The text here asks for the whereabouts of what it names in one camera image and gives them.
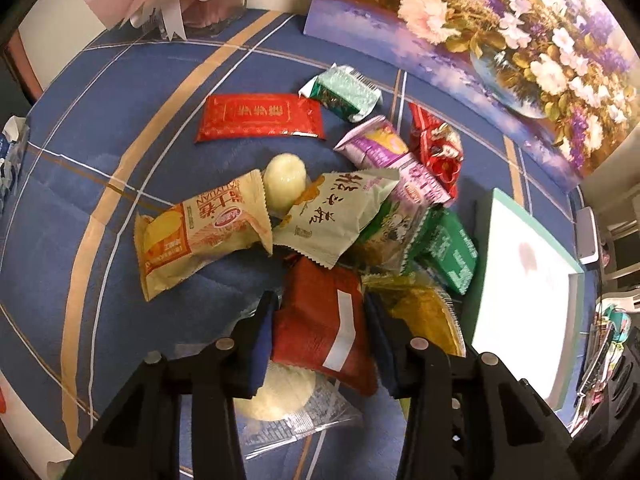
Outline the red wet wipe packet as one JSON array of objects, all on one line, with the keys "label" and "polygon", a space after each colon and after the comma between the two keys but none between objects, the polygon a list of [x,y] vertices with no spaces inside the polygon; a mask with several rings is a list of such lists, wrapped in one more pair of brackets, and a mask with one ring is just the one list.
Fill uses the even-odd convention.
[{"label": "red wet wipe packet", "polygon": [[206,100],[194,142],[267,136],[324,140],[320,103],[296,94],[214,94]]}]

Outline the white tray with green rim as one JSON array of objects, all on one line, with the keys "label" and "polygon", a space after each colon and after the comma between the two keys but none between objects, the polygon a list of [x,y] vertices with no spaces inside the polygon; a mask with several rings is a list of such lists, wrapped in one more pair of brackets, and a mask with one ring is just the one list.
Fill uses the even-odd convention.
[{"label": "white tray with green rim", "polygon": [[490,352],[558,410],[570,388],[585,275],[531,214],[498,188],[478,202],[478,259],[463,299],[465,341]]}]

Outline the red festive candy packet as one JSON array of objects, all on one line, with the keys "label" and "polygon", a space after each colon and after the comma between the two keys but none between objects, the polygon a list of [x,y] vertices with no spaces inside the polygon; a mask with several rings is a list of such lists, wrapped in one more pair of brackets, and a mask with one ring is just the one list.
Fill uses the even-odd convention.
[{"label": "red festive candy packet", "polygon": [[409,104],[411,113],[410,150],[430,170],[450,197],[458,196],[458,179],[464,161],[460,134],[448,122],[424,107]]}]

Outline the dark red milk biscuit packet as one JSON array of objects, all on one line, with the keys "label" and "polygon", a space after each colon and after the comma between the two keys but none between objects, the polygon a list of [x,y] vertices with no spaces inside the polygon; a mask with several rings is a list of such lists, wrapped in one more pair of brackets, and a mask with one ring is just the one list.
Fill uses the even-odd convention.
[{"label": "dark red milk biscuit packet", "polygon": [[362,396],[378,390],[359,276],[299,258],[273,319],[273,362],[315,370]]}]

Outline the clear round white pastry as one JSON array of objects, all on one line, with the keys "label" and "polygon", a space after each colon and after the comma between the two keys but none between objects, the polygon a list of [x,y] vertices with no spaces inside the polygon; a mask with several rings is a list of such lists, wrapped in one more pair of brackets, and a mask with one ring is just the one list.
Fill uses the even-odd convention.
[{"label": "clear round white pastry", "polygon": [[360,411],[326,376],[273,362],[256,394],[233,404],[246,460],[323,430],[362,423]]}]

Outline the small white cone pastry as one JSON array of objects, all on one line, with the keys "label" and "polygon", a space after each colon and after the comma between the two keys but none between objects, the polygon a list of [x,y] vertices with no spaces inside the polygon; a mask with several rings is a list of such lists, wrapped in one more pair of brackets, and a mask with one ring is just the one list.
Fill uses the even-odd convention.
[{"label": "small white cone pastry", "polygon": [[297,155],[282,153],[270,160],[262,180],[268,208],[272,211],[287,212],[305,191],[306,166]]}]

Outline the beige egg roll snack packet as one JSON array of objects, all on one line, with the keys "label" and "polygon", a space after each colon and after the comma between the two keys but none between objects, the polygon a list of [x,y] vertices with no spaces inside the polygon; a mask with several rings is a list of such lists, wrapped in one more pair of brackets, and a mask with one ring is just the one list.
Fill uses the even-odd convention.
[{"label": "beige egg roll snack packet", "polygon": [[254,169],[152,218],[134,219],[143,297],[150,301],[225,256],[261,244],[273,251],[264,181]]}]

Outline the dark green snack packet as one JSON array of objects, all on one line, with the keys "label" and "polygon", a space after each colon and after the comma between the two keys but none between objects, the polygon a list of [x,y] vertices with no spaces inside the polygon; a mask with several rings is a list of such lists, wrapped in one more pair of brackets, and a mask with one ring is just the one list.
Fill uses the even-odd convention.
[{"label": "dark green snack packet", "polygon": [[413,246],[413,261],[455,295],[468,291],[477,264],[477,249],[458,216],[445,207],[427,211]]}]

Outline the white rectangular device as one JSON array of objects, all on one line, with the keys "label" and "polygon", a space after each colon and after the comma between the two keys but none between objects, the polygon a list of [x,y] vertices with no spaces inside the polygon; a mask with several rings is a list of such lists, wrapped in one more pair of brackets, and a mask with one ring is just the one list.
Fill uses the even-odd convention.
[{"label": "white rectangular device", "polygon": [[595,263],[599,260],[600,243],[596,217],[591,207],[576,212],[575,234],[577,257],[581,264]]}]

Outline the purple taro snack packet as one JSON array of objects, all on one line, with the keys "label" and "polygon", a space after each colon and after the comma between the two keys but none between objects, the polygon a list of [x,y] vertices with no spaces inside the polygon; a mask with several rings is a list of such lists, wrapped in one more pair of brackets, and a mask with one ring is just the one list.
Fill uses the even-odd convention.
[{"label": "purple taro snack packet", "polygon": [[334,146],[358,169],[397,169],[400,180],[395,195],[416,206],[447,205],[451,195],[439,183],[384,116],[375,116],[352,128]]}]

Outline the pale green bean cake packet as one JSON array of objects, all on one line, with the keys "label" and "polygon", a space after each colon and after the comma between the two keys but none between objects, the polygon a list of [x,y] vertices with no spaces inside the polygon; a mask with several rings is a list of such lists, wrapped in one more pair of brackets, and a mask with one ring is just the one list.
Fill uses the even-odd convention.
[{"label": "pale green bean cake packet", "polygon": [[396,188],[393,168],[326,172],[273,229],[273,243],[333,268]]}]

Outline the green clear cookie packet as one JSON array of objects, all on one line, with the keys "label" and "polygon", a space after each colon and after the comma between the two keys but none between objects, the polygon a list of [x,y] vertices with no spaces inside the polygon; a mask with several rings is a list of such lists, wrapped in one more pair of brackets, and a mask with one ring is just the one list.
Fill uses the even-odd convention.
[{"label": "green clear cookie packet", "polygon": [[362,266],[401,274],[411,242],[432,205],[430,200],[414,202],[406,196],[390,194],[349,248],[349,255]]}]

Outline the yellow clear pastry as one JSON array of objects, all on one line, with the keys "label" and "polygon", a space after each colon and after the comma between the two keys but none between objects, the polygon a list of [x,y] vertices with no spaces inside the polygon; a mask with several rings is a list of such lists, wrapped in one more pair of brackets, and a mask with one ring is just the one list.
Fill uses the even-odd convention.
[{"label": "yellow clear pastry", "polygon": [[367,292],[373,292],[392,318],[403,320],[415,337],[439,346],[450,356],[466,355],[462,330],[448,294],[419,274],[366,274]]}]

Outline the light green small snack packet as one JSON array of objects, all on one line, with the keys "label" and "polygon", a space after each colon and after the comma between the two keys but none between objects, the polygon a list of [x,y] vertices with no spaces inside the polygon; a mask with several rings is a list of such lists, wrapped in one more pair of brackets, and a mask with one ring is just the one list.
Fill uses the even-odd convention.
[{"label": "light green small snack packet", "polygon": [[332,64],[298,90],[298,95],[319,102],[334,115],[356,124],[383,101],[382,91],[349,65]]}]

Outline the flower painting canvas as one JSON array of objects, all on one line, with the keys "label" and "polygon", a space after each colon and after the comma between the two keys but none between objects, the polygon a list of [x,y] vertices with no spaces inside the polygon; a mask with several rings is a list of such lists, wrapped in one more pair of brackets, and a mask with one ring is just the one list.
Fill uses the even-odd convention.
[{"label": "flower painting canvas", "polygon": [[448,94],[566,188],[638,127],[638,53],[603,0],[312,0],[305,32]]}]

